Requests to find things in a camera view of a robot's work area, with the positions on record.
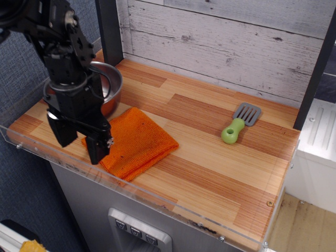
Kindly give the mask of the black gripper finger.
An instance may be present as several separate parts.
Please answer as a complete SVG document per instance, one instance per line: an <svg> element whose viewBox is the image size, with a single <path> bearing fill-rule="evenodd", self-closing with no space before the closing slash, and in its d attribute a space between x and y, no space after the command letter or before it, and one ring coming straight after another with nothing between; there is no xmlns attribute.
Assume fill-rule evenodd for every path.
<svg viewBox="0 0 336 252"><path fill-rule="evenodd" d="M113 137L106 140L91 135L86 137L86 145L91 164L97 165L104 157L110 154L110 148L114 144Z"/></svg>
<svg viewBox="0 0 336 252"><path fill-rule="evenodd" d="M67 120L60 119L53 114L47 114L47 118L58 143L62 147L68 146L78 137L77 131Z"/></svg>

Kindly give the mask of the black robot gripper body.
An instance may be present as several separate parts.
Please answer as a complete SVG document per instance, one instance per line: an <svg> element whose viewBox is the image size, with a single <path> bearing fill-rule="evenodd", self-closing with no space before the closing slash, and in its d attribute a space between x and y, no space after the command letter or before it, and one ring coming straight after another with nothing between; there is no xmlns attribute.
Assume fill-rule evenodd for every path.
<svg viewBox="0 0 336 252"><path fill-rule="evenodd" d="M110 124L101 112L104 96L101 75L83 73L69 85L48 81L43 99L48 122L57 139L76 139L80 132L89 139L110 139Z"/></svg>

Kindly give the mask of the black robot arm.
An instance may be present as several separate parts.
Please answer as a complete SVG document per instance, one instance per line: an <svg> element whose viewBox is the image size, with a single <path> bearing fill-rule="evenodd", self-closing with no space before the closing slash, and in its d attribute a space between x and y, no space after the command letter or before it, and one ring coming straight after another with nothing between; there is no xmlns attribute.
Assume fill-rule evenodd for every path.
<svg viewBox="0 0 336 252"><path fill-rule="evenodd" d="M92 65L93 44L67 1L1 1L1 41L22 33L48 70L44 86L49 125L61 146L82 133L92 164L110 152L113 138L101 108L103 72Z"/></svg>

